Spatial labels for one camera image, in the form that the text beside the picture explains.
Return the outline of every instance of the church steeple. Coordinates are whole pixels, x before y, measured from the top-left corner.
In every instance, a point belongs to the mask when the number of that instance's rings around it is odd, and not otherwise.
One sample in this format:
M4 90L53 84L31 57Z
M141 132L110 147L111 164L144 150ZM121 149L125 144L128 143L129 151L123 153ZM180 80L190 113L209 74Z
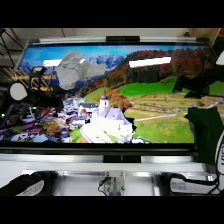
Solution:
M106 95L106 90L104 90L104 93L100 99L100 105L99 105L99 113L101 113L102 111L104 111L104 109L106 107L109 107L109 100L108 97Z

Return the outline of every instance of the black border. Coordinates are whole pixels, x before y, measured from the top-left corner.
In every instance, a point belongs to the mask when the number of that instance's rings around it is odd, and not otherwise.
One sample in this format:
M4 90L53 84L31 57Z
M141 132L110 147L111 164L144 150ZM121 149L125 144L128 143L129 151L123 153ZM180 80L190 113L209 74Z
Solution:
M116 45L184 45L207 46L207 43L195 42L89 42L89 43L29 43L29 47L47 46L116 46ZM149 144L90 144L90 143L24 143L1 142L0 153L43 154L43 155L154 155L186 156L195 153L193 143L149 143Z

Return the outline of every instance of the display panel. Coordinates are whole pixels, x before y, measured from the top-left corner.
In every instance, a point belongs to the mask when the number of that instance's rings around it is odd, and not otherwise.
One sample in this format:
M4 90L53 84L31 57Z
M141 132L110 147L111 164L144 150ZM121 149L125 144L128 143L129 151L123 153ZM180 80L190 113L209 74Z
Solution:
M15 104L5 127L0 130L1 141L193 143L189 122L184 117L187 108L209 108L216 104L223 118L222 98L215 96L224 95L222 82L210 86L214 97L186 99L188 90L172 93L179 76L194 78L200 74L202 57L210 54L207 46L31 46L25 52L19 71L45 65L46 75L58 77L54 65L59 65L70 51L81 54L82 61L88 65L103 66L103 74L102 69L94 67L94 76L78 80L69 90L60 88L58 78L49 79L50 86L63 94L63 109ZM168 57L171 58L168 63L147 64L148 59ZM147 63L130 66L130 61L139 60Z

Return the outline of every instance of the church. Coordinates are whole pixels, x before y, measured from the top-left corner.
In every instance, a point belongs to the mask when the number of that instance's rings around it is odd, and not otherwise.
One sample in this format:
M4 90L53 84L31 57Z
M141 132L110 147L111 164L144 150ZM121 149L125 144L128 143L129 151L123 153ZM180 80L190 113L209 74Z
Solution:
M100 99L98 112L92 114L92 122L113 136L126 137L133 134L132 123L125 118L121 109L109 107L106 91Z

